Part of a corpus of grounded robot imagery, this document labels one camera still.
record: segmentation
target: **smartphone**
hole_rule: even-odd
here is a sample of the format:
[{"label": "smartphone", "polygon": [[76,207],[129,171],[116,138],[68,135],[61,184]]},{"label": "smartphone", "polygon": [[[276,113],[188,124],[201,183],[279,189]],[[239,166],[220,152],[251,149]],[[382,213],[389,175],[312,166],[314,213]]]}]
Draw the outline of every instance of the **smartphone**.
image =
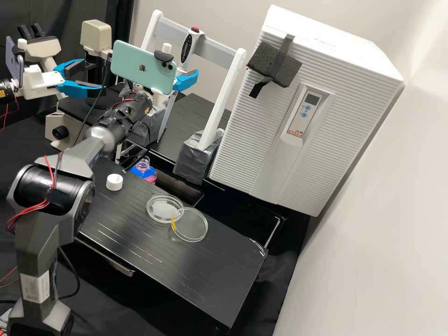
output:
[{"label": "smartphone", "polygon": [[5,64],[12,78],[19,82],[19,88],[21,88],[23,86],[23,72],[25,63],[21,55],[18,55],[17,57],[14,55],[14,46],[15,43],[13,39],[10,36],[7,36],[5,41]]},{"label": "smartphone", "polygon": [[176,75],[176,63],[162,62],[153,53],[118,40],[113,44],[111,71],[147,88],[170,94]]}]

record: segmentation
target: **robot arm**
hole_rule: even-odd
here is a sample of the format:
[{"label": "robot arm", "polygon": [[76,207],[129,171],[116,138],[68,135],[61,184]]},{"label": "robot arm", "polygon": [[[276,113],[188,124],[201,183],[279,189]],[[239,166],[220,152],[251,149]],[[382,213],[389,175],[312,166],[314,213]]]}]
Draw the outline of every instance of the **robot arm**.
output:
[{"label": "robot arm", "polygon": [[[100,155],[123,141],[151,108],[152,101],[144,91],[132,91],[113,105],[88,129],[82,142],[63,153],[53,189],[49,189],[51,178],[42,157],[16,176],[7,200],[18,212],[44,199],[50,204],[16,222],[21,299],[9,316],[8,335],[70,333],[73,318],[58,300],[54,283],[57,249],[73,242],[90,211],[95,192],[91,167]],[[57,157],[48,157],[52,168],[56,168]]]}]

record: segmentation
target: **control panel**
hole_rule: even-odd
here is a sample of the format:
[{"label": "control panel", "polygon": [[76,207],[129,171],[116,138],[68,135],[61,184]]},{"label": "control panel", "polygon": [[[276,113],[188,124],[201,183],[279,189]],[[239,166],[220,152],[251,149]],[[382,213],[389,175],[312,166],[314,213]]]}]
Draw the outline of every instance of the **control panel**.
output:
[{"label": "control panel", "polygon": [[291,124],[287,128],[287,133],[302,138],[322,99],[323,95],[321,93],[307,90]]}]

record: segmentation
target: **clear plastic dish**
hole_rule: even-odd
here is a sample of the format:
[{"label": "clear plastic dish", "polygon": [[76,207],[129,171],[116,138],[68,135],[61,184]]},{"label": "clear plastic dish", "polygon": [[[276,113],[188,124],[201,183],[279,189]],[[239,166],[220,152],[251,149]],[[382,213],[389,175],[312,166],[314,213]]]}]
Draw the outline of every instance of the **clear plastic dish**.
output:
[{"label": "clear plastic dish", "polygon": [[204,239],[209,225],[204,215],[195,208],[182,208],[182,216],[177,220],[173,218],[171,228],[182,240],[195,243]]},{"label": "clear plastic dish", "polygon": [[180,199],[171,195],[156,195],[146,203],[149,216],[158,223],[169,224],[171,219],[177,221],[182,217],[183,204]]}]

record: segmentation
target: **white wall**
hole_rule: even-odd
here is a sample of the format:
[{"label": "white wall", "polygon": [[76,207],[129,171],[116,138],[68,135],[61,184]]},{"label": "white wall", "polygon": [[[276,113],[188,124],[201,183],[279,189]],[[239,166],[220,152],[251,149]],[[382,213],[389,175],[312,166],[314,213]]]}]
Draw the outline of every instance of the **white wall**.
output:
[{"label": "white wall", "polygon": [[448,332],[448,3],[426,6],[413,76],[299,256],[275,336]]},{"label": "white wall", "polygon": [[[186,27],[199,26],[207,36],[234,49],[245,48],[252,55],[257,36],[271,4],[275,4],[331,26],[374,41],[407,78],[410,45],[406,36],[420,29],[426,1],[416,0],[136,0],[131,43],[140,46],[149,18],[155,9]],[[179,48],[173,49],[178,60]],[[192,91],[215,101],[225,70],[197,58],[198,83]],[[232,109],[244,71],[229,99]]]}]

